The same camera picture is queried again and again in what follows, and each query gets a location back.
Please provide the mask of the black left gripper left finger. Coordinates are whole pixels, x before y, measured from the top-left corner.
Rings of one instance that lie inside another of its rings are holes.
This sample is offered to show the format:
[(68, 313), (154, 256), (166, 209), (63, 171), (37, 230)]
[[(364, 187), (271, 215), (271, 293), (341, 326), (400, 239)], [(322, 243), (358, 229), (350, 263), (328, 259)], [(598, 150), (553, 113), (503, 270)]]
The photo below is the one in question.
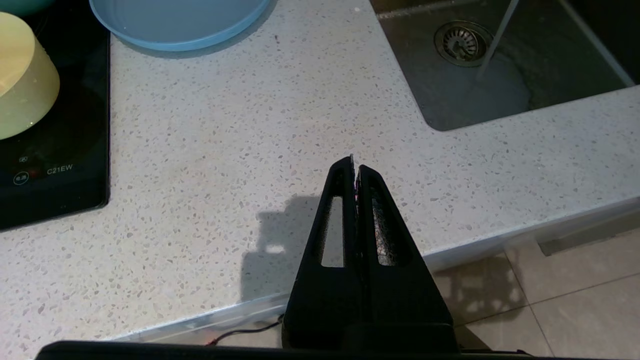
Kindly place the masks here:
[[(282, 321), (282, 345), (286, 349), (340, 349), (345, 329), (361, 318), (354, 181), (351, 156), (330, 166)], [(342, 199), (343, 264), (336, 268), (322, 264), (334, 198)]]

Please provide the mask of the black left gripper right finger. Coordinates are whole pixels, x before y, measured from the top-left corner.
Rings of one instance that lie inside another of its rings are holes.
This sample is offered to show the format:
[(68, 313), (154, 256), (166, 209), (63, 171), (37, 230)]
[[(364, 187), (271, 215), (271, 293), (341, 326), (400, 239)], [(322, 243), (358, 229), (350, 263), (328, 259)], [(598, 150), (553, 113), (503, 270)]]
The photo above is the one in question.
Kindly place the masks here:
[(354, 348), (459, 353), (453, 317), (382, 176), (361, 165), (357, 189), (363, 309)]

